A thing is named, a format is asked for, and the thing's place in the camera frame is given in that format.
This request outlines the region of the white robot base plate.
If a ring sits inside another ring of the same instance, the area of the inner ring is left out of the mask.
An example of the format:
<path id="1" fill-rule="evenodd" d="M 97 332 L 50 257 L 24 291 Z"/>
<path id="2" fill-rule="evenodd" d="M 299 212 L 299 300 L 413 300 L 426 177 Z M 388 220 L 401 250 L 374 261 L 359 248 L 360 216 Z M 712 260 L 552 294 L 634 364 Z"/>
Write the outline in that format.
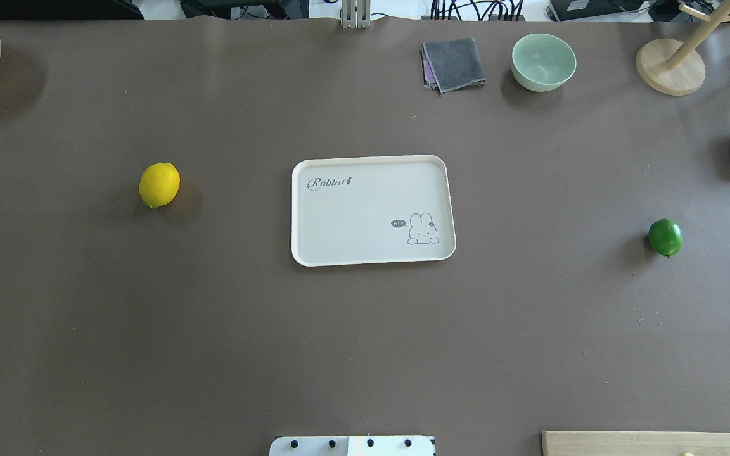
<path id="1" fill-rule="evenodd" d="M 433 436 L 281 436 L 269 455 L 435 455 Z"/>

